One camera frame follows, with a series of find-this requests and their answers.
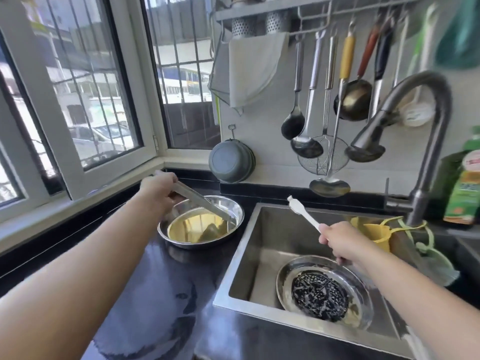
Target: metal tongs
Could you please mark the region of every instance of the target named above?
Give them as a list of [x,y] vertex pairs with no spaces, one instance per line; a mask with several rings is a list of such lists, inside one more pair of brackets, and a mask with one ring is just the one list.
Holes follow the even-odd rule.
[[194,204],[203,207],[204,209],[210,211],[211,213],[223,218],[226,222],[235,223],[235,219],[230,216],[230,214],[218,206],[214,205],[203,195],[190,188],[189,186],[183,184],[182,182],[176,182],[173,184],[173,191],[182,195],[185,198],[188,198]]

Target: hand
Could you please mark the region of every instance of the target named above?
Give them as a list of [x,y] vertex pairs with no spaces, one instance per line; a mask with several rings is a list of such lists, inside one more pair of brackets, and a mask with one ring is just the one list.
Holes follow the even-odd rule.
[[339,264],[342,258],[345,258],[362,265],[360,261],[363,254],[370,249],[378,249],[374,242],[353,227],[350,222],[338,222],[331,226],[321,223],[319,229],[321,235],[318,241],[333,249],[333,255],[337,257]]
[[169,197],[173,184],[177,181],[178,178],[174,173],[156,170],[154,176],[148,176],[141,181],[140,190],[135,196],[153,202],[156,207],[161,208],[163,215],[167,214],[178,203],[178,199]]

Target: faucet spout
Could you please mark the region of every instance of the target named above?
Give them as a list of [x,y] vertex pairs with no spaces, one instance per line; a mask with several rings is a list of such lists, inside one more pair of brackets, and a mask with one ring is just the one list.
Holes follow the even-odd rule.
[[422,223],[436,163],[451,118],[452,92],[447,79],[440,73],[433,71],[421,72],[405,78],[393,88],[385,98],[380,110],[345,150],[346,155],[355,162],[372,162],[380,158],[385,153],[385,147],[380,145],[382,132],[385,127],[397,121],[397,115],[394,113],[395,108],[411,90],[423,85],[429,87],[432,91],[436,107],[417,183],[411,191],[408,201],[402,200],[400,202],[399,199],[389,199],[387,197],[385,203],[387,209],[408,212],[405,223],[410,227],[419,226]]

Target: sink basin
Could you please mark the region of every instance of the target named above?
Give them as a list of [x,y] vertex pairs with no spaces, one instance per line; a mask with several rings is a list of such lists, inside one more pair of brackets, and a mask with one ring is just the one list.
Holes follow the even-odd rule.
[[[332,225],[352,217],[352,212],[307,209],[318,221]],[[372,222],[385,217],[364,216]],[[347,341],[360,346],[412,358],[406,341],[400,339],[396,321],[373,283],[352,266],[369,290],[373,317],[366,329],[322,321],[283,309],[276,293],[276,277],[280,268],[301,255],[318,255],[334,259],[327,245],[318,243],[318,231],[288,206],[258,203],[251,215],[243,238],[225,273],[213,305],[245,315],[296,327],[312,333]]]

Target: white brush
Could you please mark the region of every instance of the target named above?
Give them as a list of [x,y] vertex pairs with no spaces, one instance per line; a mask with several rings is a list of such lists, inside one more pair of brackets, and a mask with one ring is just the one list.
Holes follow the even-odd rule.
[[288,200],[288,206],[290,207],[290,210],[292,210],[297,215],[302,215],[304,218],[307,219],[309,223],[311,223],[315,227],[315,229],[318,230],[318,232],[320,232],[320,229],[318,228],[320,224],[317,221],[315,221],[315,219],[312,216],[310,216],[307,210],[305,210],[305,207],[303,206],[303,204],[298,199],[295,199],[292,196],[289,196],[287,200]]

